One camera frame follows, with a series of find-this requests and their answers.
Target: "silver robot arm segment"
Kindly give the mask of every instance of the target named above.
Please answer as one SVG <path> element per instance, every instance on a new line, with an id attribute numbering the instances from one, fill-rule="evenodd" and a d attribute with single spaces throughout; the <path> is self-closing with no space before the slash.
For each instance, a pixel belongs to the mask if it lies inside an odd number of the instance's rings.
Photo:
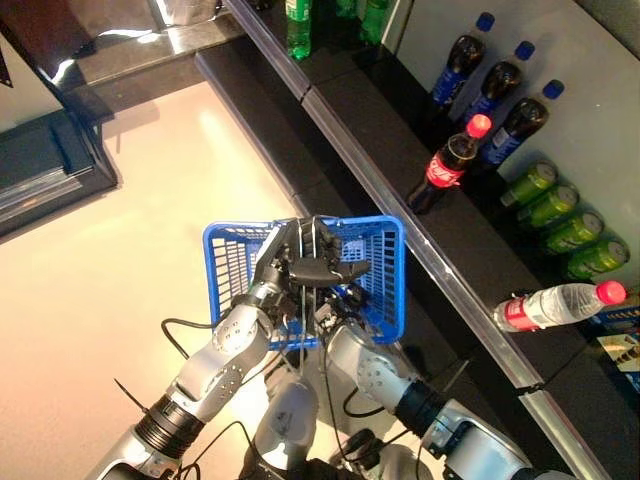
<path id="1" fill-rule="evenodd" d="M 129 428 L 87 480 L 169 478 L 204 425 L 233 397 L 269 348 L 271 326 L 257 307 L 235 306 L 191 356 L 144 418 Z M 114 469 L 121 470 L 116 476 Z"/>
<path id="2" fill-rule="evenodd" d="M 355 323 L 339 326 L 327 345 L 333 363 L 360 391 L 380 403 L 422 439 L 436 458 L 446 456 L 451 480 L 567 480 L 537 472 L 522 450 L 456 400 L 445 401 L 402 359 L 372 342 Z"/>

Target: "blue shopping basket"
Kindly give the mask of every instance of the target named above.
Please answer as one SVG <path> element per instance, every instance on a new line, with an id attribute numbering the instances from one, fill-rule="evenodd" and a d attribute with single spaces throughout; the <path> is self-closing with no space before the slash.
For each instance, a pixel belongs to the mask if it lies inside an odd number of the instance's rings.
<path id="1" fill-rule="evenodd" d="M 342 243 L 342 260 L 368 260 L 371 269 L 357 283 L 370 295 L 362 313 L 376 343 L 388 344 L 404 333 L 405 275 L 404 226 L 391 216 L 322 218 Z M 231 299 L 249 290 L 258 251 L 269 232 L 282 222 L 212 223 L 204 231 L 204 256 L 209 284 L 211 322 L 231 306 Z M 299 348 L 301 327 L 297 319 L 274 332 L 270 348 Z M 307 334 L 304 346 L 317 338 Z"/>

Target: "cola bottle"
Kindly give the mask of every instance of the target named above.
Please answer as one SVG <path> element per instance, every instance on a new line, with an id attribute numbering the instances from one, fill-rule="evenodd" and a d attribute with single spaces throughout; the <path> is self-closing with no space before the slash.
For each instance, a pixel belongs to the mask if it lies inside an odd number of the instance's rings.
<path id="1" fill-rule="evenodd" d="M 480 93 L 464 111 L 461 121 L 469 122 L 476 113 L 490 117 L 502 101 L 522 83 L 525 62 L 531 58 L 535 49 L 531 42 L 520 42 L 510 58 L 491 67 L 484 77 Z"/>
<path id="2" fill-rule="evenodd" d="M 436 81 L 431 98 L 433 103 L 448 111 L 473 71 L 484 58 L 486 46 L 484 36 L 493 27 L 493 15 L 483 12 L 476 21 L 476 28 L 455 41 L 447 66 Z"/>
<path id="3" fill-rule="evenodd" d="M 560 80 L 551 80 L 542 95 L 523 98 L 509 111 L 506 120 L 491 139 L 484 144 L 476 165 L 483 170 L 497 169 L 531 135 L 549 120 L 549 103 L 564 91 Z"/>
<path id="4" fill-rule="evenodd" d="M 407 196 L 407 205 L 414 213 L 426 213 L 444 195 L 458 184 L 469 163 L 478 151 L 478 141 L 491 129 L 491 120 L 485 115 L 474 115 L 464 132 L 453 135 L 427 164 L 424 180 Z"/>

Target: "green soda bottle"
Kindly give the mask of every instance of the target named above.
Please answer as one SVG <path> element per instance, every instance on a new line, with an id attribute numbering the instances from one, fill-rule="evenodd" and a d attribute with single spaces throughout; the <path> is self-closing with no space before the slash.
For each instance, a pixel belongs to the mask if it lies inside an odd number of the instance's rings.
<path id="1" fill-rule="evenodd" d="M 367 0 L 367 11 L 360 30 L 360 40 L 367 45 L 377 45 L 382 40 L 388 6 L 388 0 Z"/>
<path id="2" fill-rule="evenodd" d="M 311 0 L 287 0 L 287 53 L 295 60 L 311 53 Z"/>
<path id="3" fill-rule="evenodd" d="M 336 15 L 341 18 L 356 18 L 356 0 L 336 0 Z"/>

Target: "coca-cola bottle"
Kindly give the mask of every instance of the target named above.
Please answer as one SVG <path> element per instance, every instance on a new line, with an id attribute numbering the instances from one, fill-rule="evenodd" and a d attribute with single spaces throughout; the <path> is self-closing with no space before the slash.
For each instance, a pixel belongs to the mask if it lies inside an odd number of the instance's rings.
<path id="1" fill-rule="evenodd" d="M 478 151 L 478 141 L 491 129 L 485 115 L 474 115 L 464 132 L 453 135 L 427 164 L 424 180 L 409 193 L 407 205 L 414 213 L 426 213 L 448 188 L 457 185 Z"/>

